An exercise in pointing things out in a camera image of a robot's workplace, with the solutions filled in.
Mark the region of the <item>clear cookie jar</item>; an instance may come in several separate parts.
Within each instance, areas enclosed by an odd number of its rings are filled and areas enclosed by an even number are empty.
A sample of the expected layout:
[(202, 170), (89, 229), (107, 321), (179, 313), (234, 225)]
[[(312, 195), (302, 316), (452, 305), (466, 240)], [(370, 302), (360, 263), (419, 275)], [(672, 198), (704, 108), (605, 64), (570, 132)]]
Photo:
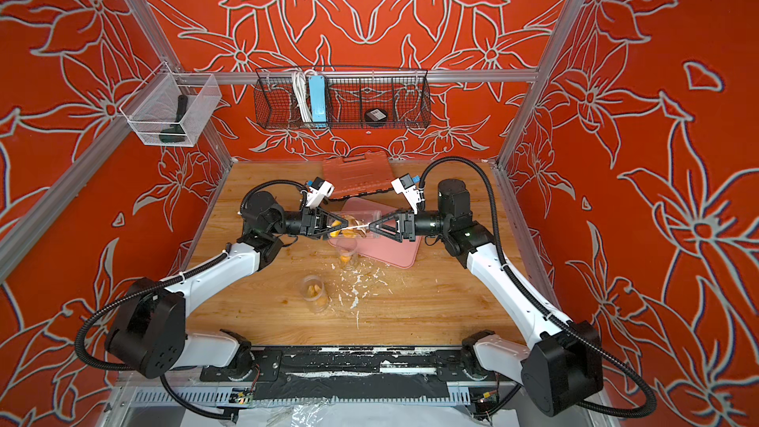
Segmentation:
[(342, 268), (354, 267), (357, 264), (359, 258), (357, 239), (340, 238), (335, 247)]
[(339, 219), (334, 219), (334, 221), (330, 223), (330, 227), (333, 228), (333, 231), (328, 233), (329, 238), (364, 240), (378, 237), (375, 233), (370, 231), (369, 223), (367, 223), (367, 221), (357, 219), (357, 217), (353, 217), (353, 215), (344, 215), (343, 219), (345, 219), (345, 223), (342, 223)]
[(329, 304), (329, 296), (322, 278), (316, 275), (306, 276), (300, 283), (300, 295), (308, 309), (314, 314), (324, 312)]

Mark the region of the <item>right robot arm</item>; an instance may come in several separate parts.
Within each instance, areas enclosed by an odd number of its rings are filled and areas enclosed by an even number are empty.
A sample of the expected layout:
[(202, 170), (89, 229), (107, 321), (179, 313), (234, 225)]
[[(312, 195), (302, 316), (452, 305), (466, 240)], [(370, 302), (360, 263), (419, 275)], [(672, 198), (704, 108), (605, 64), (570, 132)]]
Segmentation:
[[(466, 184), (446, 179), (439, 183), (437, 195), (436, 210), (389, 213), (372, 221), (369, 230), (395, 241), (427, 236), (440, 239), (448, 253), (506, 310), (524, 347), (482, 332), (470, 346), (476, 368), (516, 381), (549, 417), (573, 406), (626, 419), (654, 413), (657, 401), (648, 383), (602, 348), (600, 335), (591, 324), (574, 322), (543, 297), (507, 259), (499, 237), (474, 220)], [(634, 382), (644, 394), (642, 405), (616, 408), (590, 401), (604, 387), (605, 363)]]

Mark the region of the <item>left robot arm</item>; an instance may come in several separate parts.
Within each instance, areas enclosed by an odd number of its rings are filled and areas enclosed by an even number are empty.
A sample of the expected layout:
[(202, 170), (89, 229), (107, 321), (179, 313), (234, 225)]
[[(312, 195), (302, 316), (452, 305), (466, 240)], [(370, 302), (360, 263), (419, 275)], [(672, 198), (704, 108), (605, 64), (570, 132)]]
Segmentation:
[(240, 203), (239, 239), (188, 271), (161, 281), (136, 280), (126, 294), (90, 316), (78, 330), (74, 353), (86, 366), (134, 371), (156, 379), (174, 368), (229, 367), (241, 362), (243, 339), (230, 332), (204, 335), (186, 329), (187, 317), (227, 287), (268, 267), (282, 236), (326, 239), (350, 221), (322, 209), (322, 197), (300, 186), (300, 207), (285, 210), (263, 186)]

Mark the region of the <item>clear cookie jar front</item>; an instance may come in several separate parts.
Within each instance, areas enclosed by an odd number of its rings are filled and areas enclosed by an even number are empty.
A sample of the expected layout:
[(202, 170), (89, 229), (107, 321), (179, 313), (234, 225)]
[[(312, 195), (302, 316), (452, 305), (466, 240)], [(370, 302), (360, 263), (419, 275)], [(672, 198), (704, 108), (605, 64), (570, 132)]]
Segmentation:
[(300, 283), (300, 295), (308, 309), (314, 314), (324, 312), (329, 304), (329, 296), (322, 278), (316, 275), (306, 276)]

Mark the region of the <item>pink plastic tray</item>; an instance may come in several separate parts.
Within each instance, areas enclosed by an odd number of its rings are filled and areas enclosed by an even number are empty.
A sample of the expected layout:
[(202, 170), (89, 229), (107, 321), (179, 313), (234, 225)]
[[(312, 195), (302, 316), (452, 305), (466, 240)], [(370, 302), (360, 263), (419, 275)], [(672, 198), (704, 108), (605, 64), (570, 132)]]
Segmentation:
[[(395, 211), (394, 207), (385, 204), (362, 198), (350, 198), (342, 207), (341, 213), (353, 215), (353, 217), (363, 219), (363, 221), (367, 221), (368, 223), (369, 221), (378, 219), (382, 215)], [(338, 239), (329, 239), (328, 242), (336, 249), (335, 245)], [(421, 239), (397, 242), (382, 236), (374, 239), (357, 239), (357, 241), (358, 255), (401, 269), (408, 269), (415, 263), (422, 242)]]

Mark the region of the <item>orange tool case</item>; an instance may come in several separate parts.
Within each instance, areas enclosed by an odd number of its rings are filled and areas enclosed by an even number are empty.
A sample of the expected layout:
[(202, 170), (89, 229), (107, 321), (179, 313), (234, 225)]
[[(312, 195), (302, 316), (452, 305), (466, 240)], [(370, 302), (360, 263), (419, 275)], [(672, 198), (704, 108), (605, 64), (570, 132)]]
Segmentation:
[(334, 186), (330, 199), (336, 201), (387, 193), (395, 180), (389, 158), (382, 151), (324, 160), (322, 172), (323, 179)]

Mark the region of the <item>small black box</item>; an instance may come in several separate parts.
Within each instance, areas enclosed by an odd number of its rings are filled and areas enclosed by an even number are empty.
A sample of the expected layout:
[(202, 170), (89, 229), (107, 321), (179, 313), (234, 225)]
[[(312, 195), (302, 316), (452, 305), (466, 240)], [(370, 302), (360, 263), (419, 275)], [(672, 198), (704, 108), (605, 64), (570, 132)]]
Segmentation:
[(367, 110), (364, 114), (365, 124), (370, 128), (381, 128), (387, 124), (389, 116), (380, 108)]

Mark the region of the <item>light blue box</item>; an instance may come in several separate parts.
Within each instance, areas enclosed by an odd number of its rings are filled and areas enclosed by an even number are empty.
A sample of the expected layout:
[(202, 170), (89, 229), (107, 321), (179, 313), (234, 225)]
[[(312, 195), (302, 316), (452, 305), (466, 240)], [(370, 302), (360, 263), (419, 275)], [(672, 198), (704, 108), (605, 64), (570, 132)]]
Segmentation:
[(327, 125), (327, 90), (324, 77), (320, 75), (312, 75), (308, 77), (308, 91), (310, 91), (312, 122), (316, 127), (325, 127)]

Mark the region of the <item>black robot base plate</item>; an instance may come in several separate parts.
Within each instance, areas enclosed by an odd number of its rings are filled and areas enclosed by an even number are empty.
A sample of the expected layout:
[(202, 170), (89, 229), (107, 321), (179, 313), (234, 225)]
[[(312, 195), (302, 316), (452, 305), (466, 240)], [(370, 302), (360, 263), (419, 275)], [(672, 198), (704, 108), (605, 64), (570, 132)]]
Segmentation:
[(251, 369), (233, 377), (205, 368), (200, 381), (229, 391), (227, 401), (284, 405), (308, 401), (464, 406), (501, 397), (510, 379), (478, 374), (458, 346), (270, 346), (251, 350)]

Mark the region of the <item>clear acrylic wall box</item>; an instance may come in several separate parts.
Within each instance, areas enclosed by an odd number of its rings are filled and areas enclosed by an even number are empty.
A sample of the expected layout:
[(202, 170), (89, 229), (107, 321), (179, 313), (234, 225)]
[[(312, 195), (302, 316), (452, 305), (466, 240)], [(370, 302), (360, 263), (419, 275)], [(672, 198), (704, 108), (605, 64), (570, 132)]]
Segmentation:
[(221, 89), (211, 74), (186, 83), (159, 67), (119, 106), (120, 114), (147, 146), (193, 147), (221, 102)]

